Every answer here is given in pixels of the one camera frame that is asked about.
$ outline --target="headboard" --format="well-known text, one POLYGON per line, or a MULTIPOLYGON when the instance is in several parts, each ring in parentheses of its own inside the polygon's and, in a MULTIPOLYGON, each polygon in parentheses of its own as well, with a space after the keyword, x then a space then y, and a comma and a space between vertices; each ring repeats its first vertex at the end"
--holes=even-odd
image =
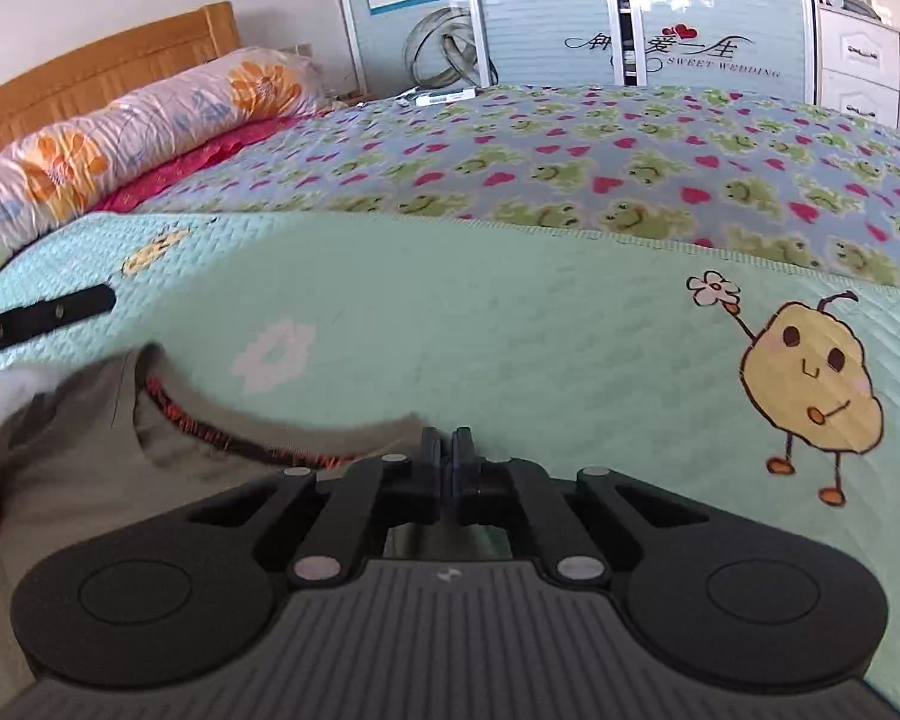
POLYGON ((0 149, 239 47, 232 6, 216 2, 52 59, 0 87, 0 149))

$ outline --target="cartoon foot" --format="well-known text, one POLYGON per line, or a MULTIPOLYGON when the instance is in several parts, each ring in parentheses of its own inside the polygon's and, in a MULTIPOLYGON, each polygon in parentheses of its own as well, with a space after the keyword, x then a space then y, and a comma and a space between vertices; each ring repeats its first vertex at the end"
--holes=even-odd
POLYGON ((826 503, 828 506, 832 506, 835 509, 839 509, 847 502, 844 491, 839 490, 838 488, 820 488, 817 495, 823 503, 826 503))
POLYGON ((767 461, 767 470, 773 474, 781 474, 782 476, 793 476, 797 473, 794 464, 786 458, 770 458, 767 461))

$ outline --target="floral pillow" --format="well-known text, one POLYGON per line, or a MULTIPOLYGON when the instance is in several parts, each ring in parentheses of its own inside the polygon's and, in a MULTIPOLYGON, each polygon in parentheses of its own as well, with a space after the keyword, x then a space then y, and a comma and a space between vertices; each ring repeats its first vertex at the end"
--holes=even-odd
POLYGON ((247 122, 334 106, 314 65, 242 49, 0 152, 0 266, 137 176, 247 122))

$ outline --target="orange flower print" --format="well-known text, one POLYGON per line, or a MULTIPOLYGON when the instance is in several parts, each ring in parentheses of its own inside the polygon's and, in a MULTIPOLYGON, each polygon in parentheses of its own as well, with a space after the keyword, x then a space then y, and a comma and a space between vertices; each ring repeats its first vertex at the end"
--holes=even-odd
POLYGON ((233 101, 250 119, 274 119, 300 96, 300 85, 283 65, 244 62, 230 71, 233 101))
POLYGON ((63 132, 37 139, 36 151, 20 167, 34 200, 47 204, 53 216, 66 221, 82 214, 93 194, 97 176, 109 162, 82 132, 63 132))

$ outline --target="yellow cartoon character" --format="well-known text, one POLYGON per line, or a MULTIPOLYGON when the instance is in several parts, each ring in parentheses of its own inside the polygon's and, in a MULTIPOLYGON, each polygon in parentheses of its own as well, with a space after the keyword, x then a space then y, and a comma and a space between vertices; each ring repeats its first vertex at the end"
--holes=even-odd
POLYGON ((845 322, 824 309, 834 300, 857 300, 849 290, 823 298, 816 308, 784 303, 760 332, 740 317, 740 290, 717 271, 687 279, 698 306, 720 303, 751 341, 740 361, 740 381, 756 410, 787 434, 783 457, 771 457, 767 470, 791 476, 794 436, 821 452, 833 453, 833 486, 818 492, 823 503, 847 502, 840 460, 863 455, 883 437, 883 407, 874 396, 864 347, 845 322))

